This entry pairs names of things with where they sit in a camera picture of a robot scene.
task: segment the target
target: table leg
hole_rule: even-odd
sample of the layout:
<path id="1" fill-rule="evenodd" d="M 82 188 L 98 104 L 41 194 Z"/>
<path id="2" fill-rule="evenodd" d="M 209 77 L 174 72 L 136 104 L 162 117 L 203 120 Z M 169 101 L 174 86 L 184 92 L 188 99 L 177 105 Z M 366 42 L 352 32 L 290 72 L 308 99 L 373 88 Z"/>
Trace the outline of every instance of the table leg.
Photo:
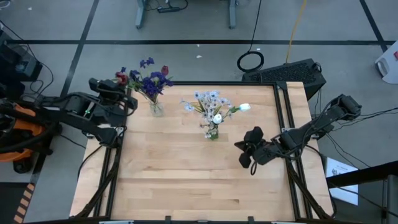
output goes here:
<path id="1" fill-rule="evenodd" d="M 229 28 L 236 27 L 236 0 L 229 0 Z"/>
<path id="2" fill-rule="evenodd" d="M 145 13 L 145 1 L 146 0 L 137 0 L 138 3 L 138 10 L 137 10 L 137 17 L 136 17 L 136 28 L 140 29 L 142 27 L 142 22 L 144 20 L 144 13 Z"/>

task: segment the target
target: floor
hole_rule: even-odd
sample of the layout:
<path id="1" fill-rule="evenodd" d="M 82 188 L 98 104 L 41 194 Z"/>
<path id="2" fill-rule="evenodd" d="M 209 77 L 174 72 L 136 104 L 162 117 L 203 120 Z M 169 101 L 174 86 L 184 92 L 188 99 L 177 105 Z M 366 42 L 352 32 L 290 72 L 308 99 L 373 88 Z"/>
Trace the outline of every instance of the floor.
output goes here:
<path id="1" fill-rule="evenodd" d="M 227 1 L 188 2 L 180 12 L 147 11 L 144 27 L 139 30 L 134 25 L 135 0 L 11 1 L 9 7 L 0 10 L 0 19 L 26 40 L 23 43 L 30 43 L 36 57 L 52 69 L 54 82 L 44 91 L 48 96 L 90 92 L 89 78 L 111 78 L 121 67 L 137 68 L 140 59 L 146 57 L 153 57 L 160 67 L 168 65 L 175 80 L 240 80 L 242 72 L 236 61 L 249 47 L 240 40 L 251 39 L 259 0 L 239 1 L 233 30 L 228 29 Z M 171 3 L 185 5 L 182 0 Z M 149 4 L 157 7 L 156 0 Z M 287 40 L 301 4 L 293 0 L 262 2 L 255 35 L 258 41 L 253 49 L 264 54 L 264 68 L 284 63 Z M 392 19 L 397 8 L 396 0 L 308 0 L 295 34 L 295 40 L 301 41 L 292 47 L 290 61 L 313 58 L 322 65 L 327 80 L 322 89 L 323 106 L 341 93 L 362 104 L 363 113 L 397 106 L 398 88 L 384 83 L 374 68 L 383 47 L 398 39 L 397 22 Z M 244 67 L 256 63 L 256 58 L 243 62 Z M 48 83 L 50 72 L 43 69 L 39 79 Z M 312 111 L 316 102 L 316 97 L 309 101 Z M 64 130 L 64 135 L 85 144 L 78 130 L 67 126 Z M 331 135 L 344 150 L 375 166 L 398 159 L 396 132 L 398 119 L 387 114 Z M 318 143 L 322 153 L 347 162 L 329 139 Z M 63 138 L 54 139 L 52 148 L 54 154 L 45 158 L 25 222 L 68 217 L 84 149 Z M 0 170 L 1 182 L 29 182 L 37 177 L 15 174 L 12 164 L 2 163 Z M 381 182 L 360 185 L 359 192 L 382 203 Z M 380 211 L 364 200 L 359 200 L 358 207 L 337 203 L 339 220 L 380 223 Z"/>

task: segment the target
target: wooden tabletop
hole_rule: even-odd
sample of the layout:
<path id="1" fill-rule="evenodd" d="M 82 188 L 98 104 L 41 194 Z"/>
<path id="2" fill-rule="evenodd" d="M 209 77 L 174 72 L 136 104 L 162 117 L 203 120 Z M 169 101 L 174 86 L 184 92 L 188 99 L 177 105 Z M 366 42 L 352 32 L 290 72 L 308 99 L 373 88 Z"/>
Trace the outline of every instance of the wooden tabletop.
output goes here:
<path id="1" fill-rule="evenodd" d="M 195 90 L 219 90 L 234 105 L 249 103 L 252 108 L 227 119 L 220 125 L 220 138 L 211 141 L 199 127 L 200 115 L 179 104 L 181 98 L 194 102 Z M 303 85 L 288 83 L 288 91 L 295 125 L 301 126 L 311 119 Z M 280 133 L 271 86 L 173 86 L 159 97 L 165 108 L 161 118 L 152 117 L 141 95 L 133 97 L 139 106 L 127 120 L 112 219 L 164 220 L 171 215 L 173 220 L 245 221 L 248 216 L 256 221 L 294 220 L 285 161 L 278 158 L 258 166 L 251 176 L 239 164 L 241 151 L 233 145 L 254 126 L 262 128 L 265 139 Z M 318 147 L 312 140 L 309 145 Z M 90 140 L 85 156 L 97 146 Z M 96 191 L 103 158 L 104 150 L 83 166 L 70 215 L 78 213 Z M 332 214 L 321 159 L 307 149 L 302 161 L 309 191 Z M 302 203 L 300 210 L 305 217 Z"/>

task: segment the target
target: white paper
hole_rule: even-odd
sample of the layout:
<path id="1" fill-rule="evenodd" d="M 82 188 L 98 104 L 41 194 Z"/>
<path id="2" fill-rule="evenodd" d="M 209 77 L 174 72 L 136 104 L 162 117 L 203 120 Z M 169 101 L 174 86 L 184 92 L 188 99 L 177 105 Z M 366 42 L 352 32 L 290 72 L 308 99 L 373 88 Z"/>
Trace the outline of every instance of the white paper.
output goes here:
<path id="1" fill-rule="evenodd" d="M 336 161 L 329 157 L 326 160 L 326 177 L 331 177 L 338 174 L 345 174 L 347 172 L 352 172 L 356 170 L 358 169 L 355 167 L 349 166 L 347 164 Z M 358 185 L 351 185 L 342 188 L 358 193 Z M 339 200 L 351 203 L 353 205 L 358 205 L 358 195 L 354 193 L 347 192 L 339 188 L 332 188 L 330 189 L 330 194 L 332 197 L 337 198 Z"/>

